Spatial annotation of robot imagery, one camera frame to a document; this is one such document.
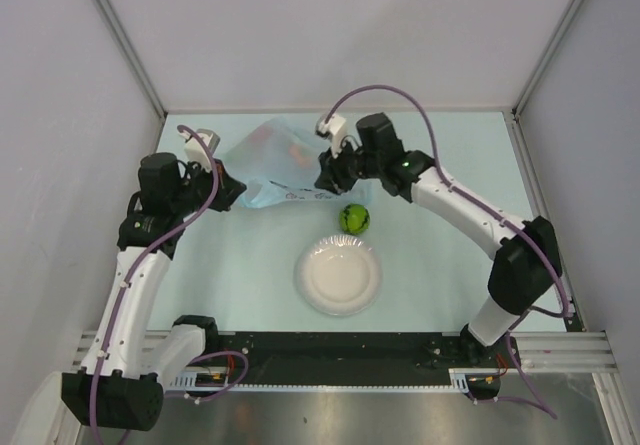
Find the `green fake watermelon ball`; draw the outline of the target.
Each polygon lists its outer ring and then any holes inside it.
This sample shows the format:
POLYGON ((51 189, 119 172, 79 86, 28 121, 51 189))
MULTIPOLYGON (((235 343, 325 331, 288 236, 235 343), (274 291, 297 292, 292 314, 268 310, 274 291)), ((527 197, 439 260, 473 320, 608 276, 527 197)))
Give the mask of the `green fake watermelon ball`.
POLYGON ((366 207, 351 203, 339 213, 339 225, 344 233, 360 235, 370 226, 371 217, 366 207))

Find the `light blue plastic bag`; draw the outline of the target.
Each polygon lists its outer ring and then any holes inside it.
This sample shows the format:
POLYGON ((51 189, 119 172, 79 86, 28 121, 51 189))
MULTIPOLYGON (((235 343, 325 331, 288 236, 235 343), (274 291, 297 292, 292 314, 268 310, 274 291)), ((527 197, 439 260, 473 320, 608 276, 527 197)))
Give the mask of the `light blue plastic bag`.
POLYGON ((313 133, 295 128, 283 117, 272 118, 223 154, 222 161, 234 179, 247 190, 236 203, 244 208, 263 209, 284 202, 330 201, 366 205, 371 185, 359 182, 347 194, 336 195, 318 190, 314 182, 320 173, 318 157, 326 148, 313 133), (299 167, 289 148, 297 145, 312 157, 309 168, 299 167))

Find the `white paper plate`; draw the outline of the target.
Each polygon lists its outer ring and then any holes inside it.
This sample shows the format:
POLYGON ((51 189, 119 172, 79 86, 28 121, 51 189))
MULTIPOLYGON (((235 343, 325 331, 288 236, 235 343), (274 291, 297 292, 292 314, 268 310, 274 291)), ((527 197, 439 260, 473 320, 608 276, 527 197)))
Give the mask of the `white paper plate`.
POLYGON ((381 261, 362 239, 337 234, 317 240, 298 257, 293 281, 315 310, 346 317, 369 308, 383 280, 381 261))

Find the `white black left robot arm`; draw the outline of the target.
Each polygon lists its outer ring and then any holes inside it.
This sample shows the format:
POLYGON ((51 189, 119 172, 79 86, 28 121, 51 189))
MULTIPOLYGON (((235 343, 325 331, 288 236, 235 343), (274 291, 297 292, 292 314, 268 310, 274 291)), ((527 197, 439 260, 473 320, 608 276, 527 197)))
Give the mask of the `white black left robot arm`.
POLYGON ((187 224, 206 210, 225 212, 245 191, 221 160, 144 157, 139 189, 118 232, 116 271, 107 306, 77 372, 62 375, 61 399, 84 426, 148 431, 164 393, 194 360, 214 362, 221 341, 214 318, 182 315, 152 351, 143 342, 159 286, 187 224))

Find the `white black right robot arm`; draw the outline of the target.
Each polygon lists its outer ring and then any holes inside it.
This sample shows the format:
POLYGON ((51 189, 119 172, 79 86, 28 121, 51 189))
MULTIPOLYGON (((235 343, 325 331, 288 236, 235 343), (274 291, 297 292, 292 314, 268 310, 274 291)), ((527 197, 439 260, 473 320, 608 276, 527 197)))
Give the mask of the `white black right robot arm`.
POLYGON ((334 194, 350 191, 360 180, 377 179, 391 196, 427 209, 457 228, 492 260, 489 296, 464 327, 463 358, 484 366, 497 354, 497 343, 552 286, 561 284, 557 238, 549 220, 523 220, 486 203, 459 185, 434 156, 405 149, 390 118, 377 113, 356 124, 353 146, 344 117, 319 121, 318 137, 329 147, 319 156, 317 188, 334 194))

